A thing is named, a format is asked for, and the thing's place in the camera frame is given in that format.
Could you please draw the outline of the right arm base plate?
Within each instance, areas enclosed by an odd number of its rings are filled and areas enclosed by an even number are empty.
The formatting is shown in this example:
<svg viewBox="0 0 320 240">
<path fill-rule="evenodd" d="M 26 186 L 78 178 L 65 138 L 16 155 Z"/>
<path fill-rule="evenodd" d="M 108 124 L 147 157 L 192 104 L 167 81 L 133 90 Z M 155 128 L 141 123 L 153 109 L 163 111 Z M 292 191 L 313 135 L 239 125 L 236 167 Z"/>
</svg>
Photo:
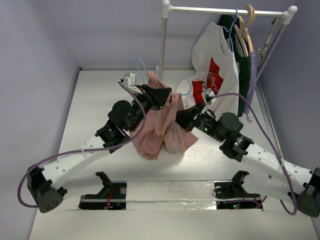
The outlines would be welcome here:
<svg viewBox="0 0 320 240">
<path fill-rule="evenodd" d="M 262 198 L 257 193 L 248 193 L 243 188 L 247 171 L 238 171 L 231 180 L 214 183 L 212 195 L 218 210 L 262 209 Z"/>
</svg>

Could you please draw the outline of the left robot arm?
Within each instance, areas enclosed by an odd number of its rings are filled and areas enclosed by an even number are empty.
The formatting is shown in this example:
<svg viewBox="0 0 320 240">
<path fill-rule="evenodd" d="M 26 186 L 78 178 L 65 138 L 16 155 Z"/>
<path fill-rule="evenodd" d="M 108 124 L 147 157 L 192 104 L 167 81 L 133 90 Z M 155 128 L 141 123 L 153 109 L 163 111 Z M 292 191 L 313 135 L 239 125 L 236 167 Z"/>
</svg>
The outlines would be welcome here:
<svg viewBox="0 0 320 240">
<path fill-rule="evenodd" d="M 133 97 L 133 101 L 117 101 L 108 113 L 106 124 L 80 149 L 48 157 L 29 167 L 21 180 L 26 182 L 34 208 L 48 213 L 57 208 L 69 192 L 64 184 L 75 174 L 96 160 L 106 157 L 138 137 L 127 132 L 141 132 L 146 125 L 147 113 L 161 110 L 171 93 L 171 88 L 152 88 L 146 84 L 120 86 Z"/>
</svg>

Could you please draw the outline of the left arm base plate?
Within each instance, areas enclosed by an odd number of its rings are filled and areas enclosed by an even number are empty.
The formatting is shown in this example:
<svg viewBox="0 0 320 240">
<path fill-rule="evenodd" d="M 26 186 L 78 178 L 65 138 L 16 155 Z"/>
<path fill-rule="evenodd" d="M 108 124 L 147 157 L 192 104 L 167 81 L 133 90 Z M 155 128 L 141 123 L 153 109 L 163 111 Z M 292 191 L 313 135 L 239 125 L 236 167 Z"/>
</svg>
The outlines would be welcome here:
<svg viewBox="0 0 320 240">
<path fill-rule="evenodd" d="M 81 210 L 125 210 L 127 196 L 126 181 L 111 181 L 103 171 L 96 172 L 103 187 L 97 194 L 82 195 L 78 207 Z"/>
</svg>

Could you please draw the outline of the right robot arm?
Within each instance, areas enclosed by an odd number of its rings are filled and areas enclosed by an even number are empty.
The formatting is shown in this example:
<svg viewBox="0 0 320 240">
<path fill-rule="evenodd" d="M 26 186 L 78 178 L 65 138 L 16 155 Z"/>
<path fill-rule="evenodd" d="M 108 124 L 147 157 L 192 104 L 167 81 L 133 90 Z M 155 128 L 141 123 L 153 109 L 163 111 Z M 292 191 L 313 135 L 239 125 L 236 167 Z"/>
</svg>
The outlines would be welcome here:
<svg viewBox="0 0 320 240">
<path fill-rule="evenodd" d="M 230 183 L 235 196 L 244 193 L 266 195 L 279 200 L 296 203 L 301 213 L 317 218 L 320 215 L 320 169 L 303 168 L 266 151 L 252 139 L 241 134 L 243 124 L 234 113 L 223 113 L 219 119 L 203 113 L 203 103 L 180 110 L 176 123 L 186 132 L 200 130 L 221 143 L 219 149 L 229 159 L 252 166 L 262 172 L 254 176 L 238 171 Z"/>
</svg>

